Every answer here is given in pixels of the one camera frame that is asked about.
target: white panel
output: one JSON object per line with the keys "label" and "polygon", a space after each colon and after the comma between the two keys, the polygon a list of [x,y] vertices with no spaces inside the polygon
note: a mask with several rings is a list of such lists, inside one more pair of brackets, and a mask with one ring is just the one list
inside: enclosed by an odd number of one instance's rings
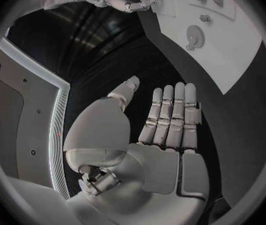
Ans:
{"label": "white panel", "polygon": [[[186,30],[190,25],[199,26],[205,34],[202,48],[187,51],[210,75],[225,94],[239,80],[255,57],[261,36],[254,24],[234,3],[224,0],[224,6],[207,0],[163,0],[154,5],[161,32],[186,50]],[[199,17],[209,15],[211,23]]]}

